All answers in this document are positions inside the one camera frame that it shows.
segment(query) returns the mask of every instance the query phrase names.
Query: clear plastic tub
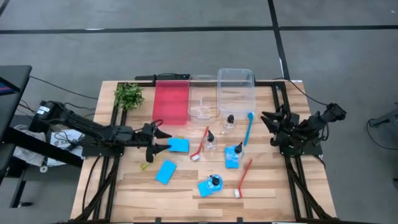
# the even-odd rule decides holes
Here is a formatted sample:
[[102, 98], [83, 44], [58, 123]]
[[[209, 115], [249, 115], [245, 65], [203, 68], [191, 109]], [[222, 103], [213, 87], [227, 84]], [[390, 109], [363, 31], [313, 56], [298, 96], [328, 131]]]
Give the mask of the clear plastic tub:
[[248, 69], [222, 68], [218, 71], [218, 109], [222, 118], [233, 114], [246, 119], [256, 110], [254, 75]]
[[217, 108], [215, 75], [191, 75], [189, 79], [188, 115], [195, 123], [213, 123], [220, 114]]

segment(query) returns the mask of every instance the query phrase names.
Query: potted plant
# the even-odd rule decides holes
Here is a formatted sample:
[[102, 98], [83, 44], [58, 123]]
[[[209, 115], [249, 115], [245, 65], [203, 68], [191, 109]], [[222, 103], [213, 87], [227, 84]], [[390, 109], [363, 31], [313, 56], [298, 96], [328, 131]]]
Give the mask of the potted plant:
[[143, 88], [135, 83], [124, 83], [118, 85], [114, 92], [116, 104], [124, 110], [133, 110], [142, 105], [144, 97], [142, 97]]

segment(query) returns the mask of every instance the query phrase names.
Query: red tray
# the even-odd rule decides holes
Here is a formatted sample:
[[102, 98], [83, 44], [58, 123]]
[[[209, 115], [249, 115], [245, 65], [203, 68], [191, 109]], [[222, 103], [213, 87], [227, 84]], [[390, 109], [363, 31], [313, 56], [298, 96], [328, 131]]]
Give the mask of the red tray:
[[188, 81], [156, 81], [152, 119], [163, 124], [184, 125], [188, 120]]

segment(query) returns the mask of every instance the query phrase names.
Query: wooden plank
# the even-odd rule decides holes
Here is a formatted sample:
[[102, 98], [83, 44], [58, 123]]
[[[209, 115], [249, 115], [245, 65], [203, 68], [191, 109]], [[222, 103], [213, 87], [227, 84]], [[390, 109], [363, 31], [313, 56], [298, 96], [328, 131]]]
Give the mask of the wooden plank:
[[[114, 103], [113, 91], [117, 83], [103, 82], [95, 115], [96, 122], [110, 122]], [[290, 83], [286, 85], [291, 110], [299, 113], [301, 119], [310, 116], [306, 97]], [[297, 86], [304, 91], [302, 83], [297, 83]], [[206, 100], [216, 102], [213, 92], [200, 92]], [[144, 88], [146, 100], [140, 108], [127, 113], [126, 125], [140, 128], [144, 123], [152, 121], [154, 95], [155, 88]], [[236, 217], [243, 217], [247, 222], [293, 221], [294, 213], [284, 158], [279, 154], [278, 148], [269, 144], [272, 135], [260, 119], [261, 111], [274, 110], [271, 89], [256, 87], [256, 115], [239, 169], [225, 168], [224, 148], [244, 140], [248, 125], [246, 119], [236, 120], [236, 129], [229, 136], [221, 134], [221, 118], [214, 123], [188, 121], [185, 126], [161, 126], [160, 129], [166, 133], [188, 138], [190, 152], [161, 152], [145, 171], [141, 170], [140, 165], [145, 161], [146, 149], [127, 147], [120, 160], [111, 221], [153, 222], [156, 217], [162, 217], [164, 222], [235, 222]], [[192, 162], [188, 155], [196, 152], [207, 125], [217, 137], [218, 147], [213, 153], [203, 152], [198, 162]], [[158, 139], [156, 142], [166, 144], [167, 140]], [[164, 159], [169, 159], [177, 165], [167, 185], [155, 180]], [[234, 189], [238, 187], [250, 159], [253, 159], [253, 162], [242, 186], [243, 198], [235, 198]], [[312, 156], [303, 156], [302, 160], [308, 189], [326, 212], [334, 216], [335, 209], [323, 165]], [[81, 213], [82, 196], [93, 161], [93, 158], [84, 161], [71, 218]], [[102, 159], [94, 169], [86, 204], [96, 192], [101, 163]], [[224, 189], [202, 198], [197, 185], [211, 174], [222, 176]], [[103, 217], [104, 206], [101, 207], [100, 214], [100, 217]]]

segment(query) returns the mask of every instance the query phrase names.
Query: black bottle cap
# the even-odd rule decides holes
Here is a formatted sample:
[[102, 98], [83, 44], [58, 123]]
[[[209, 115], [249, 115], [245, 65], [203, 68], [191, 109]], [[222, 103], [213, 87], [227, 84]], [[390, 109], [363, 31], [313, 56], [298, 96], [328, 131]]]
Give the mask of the black bottle cap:
[[242, 152], [242, 142], [239, 143], [239, 144], [235, 147], [235, 152], [236, 152], [237, 154], [239, 154], [239, 153]]
[[217, 177], [212, 177], [212, 176], [210, 176], [210, 177], [211, 177], [211, 182], [213, 183], [213, 185], [217, 186], [217, 185], [220, 184], [219, 178], [217, 178]]
[[207, 135], [207, 141], [209, 141], [209, 142], [214, 141], [214, 135], [210, 132], [210, 130], [209, 130], [209, 135]]
[[228, 122], [229, 124], [233, 124], [234, 123], [234, 116], [230, 114], [228, 116], [228, 118], [226, 119], [226, 122]]

